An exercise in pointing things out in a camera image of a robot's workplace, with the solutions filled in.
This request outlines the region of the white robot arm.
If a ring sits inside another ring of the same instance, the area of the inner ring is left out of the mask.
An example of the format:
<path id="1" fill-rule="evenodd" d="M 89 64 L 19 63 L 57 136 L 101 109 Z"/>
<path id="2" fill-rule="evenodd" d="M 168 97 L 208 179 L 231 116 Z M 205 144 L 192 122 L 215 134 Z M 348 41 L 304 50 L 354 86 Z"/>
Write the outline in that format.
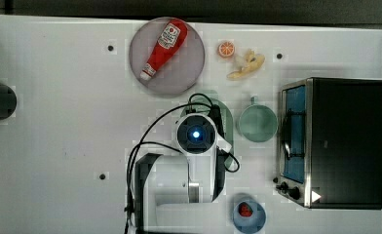
<path id="1" fill-rule="evenodd" d="M 232 145 L 224 138 L 218 110 L 182 116 L 175 124 L 174 143 L 177 155 L 147 153 L 134 165 L 137 234 L 172 231 L 158 222 L 158 207 L 211 203 L 223 190 L 224 161 Z"/>

